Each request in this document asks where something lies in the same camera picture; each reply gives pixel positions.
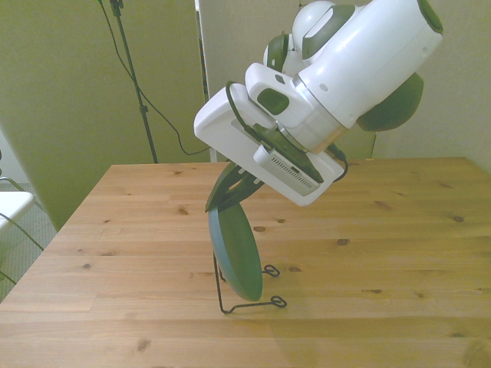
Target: table top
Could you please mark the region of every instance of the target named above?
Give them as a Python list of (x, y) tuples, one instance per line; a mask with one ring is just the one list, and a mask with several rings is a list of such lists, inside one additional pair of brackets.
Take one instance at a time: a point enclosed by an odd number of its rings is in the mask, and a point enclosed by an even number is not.
[(204, 213), (225, 165), (112, 166), (0, 304), (0, 366), (491, 366), (487, 174), (358, 160), (307, 207), (261, 188), (263, 299), (288, 306), (226, 316)]

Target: plate stand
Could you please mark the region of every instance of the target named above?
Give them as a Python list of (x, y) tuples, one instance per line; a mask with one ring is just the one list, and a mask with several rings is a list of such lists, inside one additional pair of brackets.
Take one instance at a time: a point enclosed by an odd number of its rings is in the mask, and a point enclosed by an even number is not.
[[(218, 302), (219, 302), (220, 310), (222, 311), (222, 313), (231, 314), (236, 308), (259, 307), (261, 305), (274, 305), (275, 307), (278, 307), (278, 308), (284, 308), (287, 306), (285, 299), (283, 299), (282, 297), (279, 297), (278, 295), (274, 295), (271, 297), (270, 301), (266, 301), (263, 303), (237, 304), (237, 305), (234, 305), (228, 311), (223, 309), (222, 291), (220, 289), (220, 279), (222, 279), (224, 282), (226, 282), (226, 279), (223, 278), (222, 270), (219, 269), (219, 267), (216, 263), (215, 253), (213, 253), (213, 264), (215, 265), (215, 280), (216, 280), (216, 291), (218, 292)], [(271, 276), (273, 278), (277, 278), (280, 274), (279, 269), (277, 269), (272, 264), (267, 264), (266, 266), (264, 266), (264, 271), (262, 273), (268, 274), (269, 276)]]

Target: green wall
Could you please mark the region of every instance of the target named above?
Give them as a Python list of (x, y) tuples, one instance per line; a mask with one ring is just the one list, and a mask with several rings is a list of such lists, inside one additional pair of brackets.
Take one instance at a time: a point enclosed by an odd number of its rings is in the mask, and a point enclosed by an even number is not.
[[(194, 1), (126, 0), (122, 14), (142, 90), (189, 151), (206, 147), (193, 135), (204, 103)], [(166, 123), (148, 117), (160, 162), (208, 160), (182, 154)], [(0, 125), (57, 229), (110, 165), (153, 162), (96, 0), (0, 1)]]

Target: black pole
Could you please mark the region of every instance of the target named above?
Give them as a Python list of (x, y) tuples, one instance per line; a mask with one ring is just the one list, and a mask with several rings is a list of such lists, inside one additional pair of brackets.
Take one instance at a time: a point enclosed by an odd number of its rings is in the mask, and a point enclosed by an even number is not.
[(140, 87), (138, 87), (137, 75), (133, 68), (133, 62), (131, 61), (130, 49), (128, 48), (128, 43), (126, 41), (126, 36), (124, 35), (123, 23), (121, 23), (121, 11), (120, 7), (123, 8), (122, 0), (110, 0), (110, 6), (113, 9), (113, 14), (117, 19), (117, 25), (120, 28), (121, 38), (123, 39), (124, 50), (126, 51), (126, 57), (128, 59), (128, 64), (130, 66), (131, 78), (135, 85), (135, 91), (137, 92), (138, 103), (140, 104), (140, 112), (143, 118), (143, 124), (145, 125), (145, 130), (147, 132), (148, 143), (150, 144), (150, 149), (152, 151), (153, 163), (158, 163), (157, 153), (155, 152), (155, 146), (153, 145), (152, 133), (150, 132), (150, 125), (148, 124), (147, 112), (148, 107), (143, 105), (141, 99)]

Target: dark green plate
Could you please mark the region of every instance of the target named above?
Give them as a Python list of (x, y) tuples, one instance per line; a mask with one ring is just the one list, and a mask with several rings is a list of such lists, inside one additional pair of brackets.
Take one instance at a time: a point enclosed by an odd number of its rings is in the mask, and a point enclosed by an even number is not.
[(241, 298), (258, 301), (262, 294), (262, 268), (251, 226), (237, 203), (208, 212), (209, 233), (223, 277)]

